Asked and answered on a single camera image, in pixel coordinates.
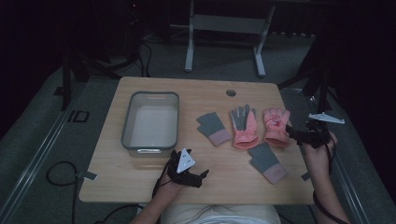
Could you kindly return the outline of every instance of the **table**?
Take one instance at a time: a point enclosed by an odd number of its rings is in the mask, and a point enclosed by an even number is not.
[[[230,97],[227,90],[234,90]],[[226,142],[214,147],[197,131],[196,119],[217,112],[226,130],[233,133],[229,112],[238,105],[257,109],[258,136],[262,141],[262,111],[284,107],[275,84],[193,79],[123,77],[108,111],[92,156],[89,172],[95,181],[84,180],[79,198],[87,203],[147,203],[166,158],[134,158],[120,142],[131,95],[135,91],[175,91],[180,97],[179,134],[176,150],[191,148],[196,164],[193,174],[209,169],[200,188],[185,187],[175,203],[268,203],[312,204],[311,181],[303,181],[306,167],[300,149],[291,140],[289,147],[272,147],[287,177],[270,184],[253,166],[245,150]]]

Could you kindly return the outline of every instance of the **hand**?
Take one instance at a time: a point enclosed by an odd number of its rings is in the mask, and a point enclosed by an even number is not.
[[[327,144],[331,155],[333,154],[333,148],[337,144],[337,137],[330,133],[331,140]],[[305,149],[305,162],[312,178],[324,178],[329,177],[329,158],[327,154],[327,148],[323,145],[318,148],[312,148],[311,145],[303,143]]]

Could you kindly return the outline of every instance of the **gray carpet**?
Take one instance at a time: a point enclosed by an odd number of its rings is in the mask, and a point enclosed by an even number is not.
[[[308,51],[313,38],[295,36],[287,38],[283,35],[270,35],[264,46],[262,57],[267,76],[258,77],[251,47],[237,46],[214,42],[207,38],[198,38],[195,46],[193,70],[184,72],[184,60],[187,50],[186,36],[175,36],[171,42],[162,42],[155,35],[145,38],[152,52],[148,71],[152,77],[194,78],[250,82],[281,83],[293,77]],[[142,46],[141,55],[146,63],[149,60],[149,49]],[[0,200],[2,205],[7,201],[16,186],[23,169],[30,162],[40,144],[46,140],[52,124],[64,116],[57,138],[50,146],[49,154],[44,159],[32,185],[23,195],[20,204],[15,206],[8,223],[71,223],[73,186],[55,187],[45,177],[48,169],[57,161],[71,161],[78,170],[86,170],[89,166],[96,141],[101,132],[106,113],[118,81],[103,77],[91,70],[92,78],[82,86],[74,84],[78,93],[68,110],[60,112],[62,98],[53,96],[55,89],[62,80],[61,70],[54,73],[44,84],[32,103],[20,119],[0,142]],[[141,75],[141,65],[134,64],[120,69],[121,76]],[[290,121],[294,127],[303,128],[307,114],[312,113],[312,105],[300,93],[304,80],[281,91],[286,108],[291,111]],[[332,173],[332,181],[349,217],[354,223],[394,223],[396,209],[382,186],[368,158],[364,146],[351,125],[347,114],[337,103],[329,98],[333,110],[329,111],[346,125],[331,124],[330,128],[339,136],[337,158],[345,167],[348,180],[352,183],[359,205],[351,204],[345,179],[337,172]],[[67,121],[72,111],[90,112],[87,122]],[[73,181],[73,170],[61,165],[51,175],[60,182]],[[115,208],[124,204],[83,203],[77,199],[76,223],[93,223],[105,218]],[[357,217],[356,207],[362,207],[364,214]],[[293,223],[315,223],[307,206],[281,205],[277,211]],[[116,213],[108,223],[127,223],[135,215],[135,209],[125,209]]]

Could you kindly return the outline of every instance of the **clear plastic bin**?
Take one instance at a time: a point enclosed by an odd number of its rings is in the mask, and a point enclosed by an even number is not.
[[[171,91],[131,97],[121,138],[132,157],[170,157],[177,144],[179,98]]]

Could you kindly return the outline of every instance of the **dark background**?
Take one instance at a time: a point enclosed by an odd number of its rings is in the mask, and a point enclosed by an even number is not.
[[[271,32],[316,35],[304,69],[323,61],[331,84],[350,116],[393,201],[396,152],[393,146],[396,75],[396,6],[390,1],[276,2]],[[196,11],[264,17],[268,2],[202,1]],[[3,0],[0,2],[0,72],[2,137],[41,88],[62,65],[65,44],[93,59],[108,61],[123,50],[131,21],[170,38],[170,24],[188,24],[189,3],[175,1]]]

